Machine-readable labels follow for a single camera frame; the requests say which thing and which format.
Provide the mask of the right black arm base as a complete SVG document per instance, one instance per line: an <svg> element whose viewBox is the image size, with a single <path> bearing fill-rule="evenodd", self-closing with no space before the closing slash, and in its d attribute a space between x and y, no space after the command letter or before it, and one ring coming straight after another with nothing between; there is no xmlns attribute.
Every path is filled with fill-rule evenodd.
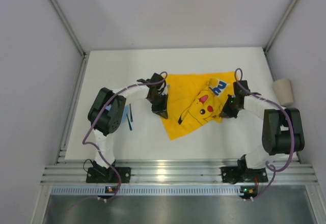
<svg viewBox="0 0 326 224"><path fill-rule="evenodd" d="M265 168L249 169L244 163L238 163L237 166L221 167L221 176L223 183L267 183L268 177Z"/></svg>

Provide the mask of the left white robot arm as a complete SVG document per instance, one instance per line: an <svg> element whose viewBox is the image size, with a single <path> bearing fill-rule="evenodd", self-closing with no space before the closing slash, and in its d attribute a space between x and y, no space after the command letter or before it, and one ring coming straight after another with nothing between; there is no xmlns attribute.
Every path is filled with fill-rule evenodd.
<svg viewBox="0 0 326 224"><path fill-rule="evenodd" d="M115 162L114 141L109 135L120 126L124 110L139 100L148 100L151 111L163 119L168 118L168 92L166 79L168 73L154 73L150 79L138 79L137 83L122 89L99 90L87 119L91 127L82 140L83 145L95 148L95 166L111 169Z"/></svg>

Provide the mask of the yellow Pikachu cloth placemat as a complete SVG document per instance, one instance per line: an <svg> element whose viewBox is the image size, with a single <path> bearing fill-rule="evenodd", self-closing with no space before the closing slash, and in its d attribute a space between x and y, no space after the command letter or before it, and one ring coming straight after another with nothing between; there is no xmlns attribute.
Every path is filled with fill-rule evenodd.
<svg viewBox="0 0 326 224"><path fill-rule="evenodd" d="M222 109L234 94L234 72L169 74L168 118L162 123L169 139L183 137L210 121L222 121Z"/></svg>

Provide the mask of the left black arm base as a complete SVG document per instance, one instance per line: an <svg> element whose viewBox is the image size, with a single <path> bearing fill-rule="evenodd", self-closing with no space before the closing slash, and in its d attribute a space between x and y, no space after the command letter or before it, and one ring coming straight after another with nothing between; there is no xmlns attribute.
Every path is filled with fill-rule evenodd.
<svg viewBox="0 0 326 224"><path fill-rule="evenodd" d="M117 173L110 167L100 166L95 160L90 160L91 167L87 169L87 183L129 183L130 167L116 167Z"/></svg>

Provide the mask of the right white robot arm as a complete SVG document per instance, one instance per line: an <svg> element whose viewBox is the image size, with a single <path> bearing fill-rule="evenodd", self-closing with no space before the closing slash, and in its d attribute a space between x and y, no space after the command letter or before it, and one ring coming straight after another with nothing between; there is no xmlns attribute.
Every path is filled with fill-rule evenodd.
<svg viewBox="0 0 326 224"><path fill-rule="evenodd" d="M266 167L275 173L284 171L292 162L293 155L305 146L300 111L283 108L260 94L250 92L246 80L234 82L233 90L221 116L237 118L241 110L246 110L263 122L261 144L239 161L249 169Z"/></svg>

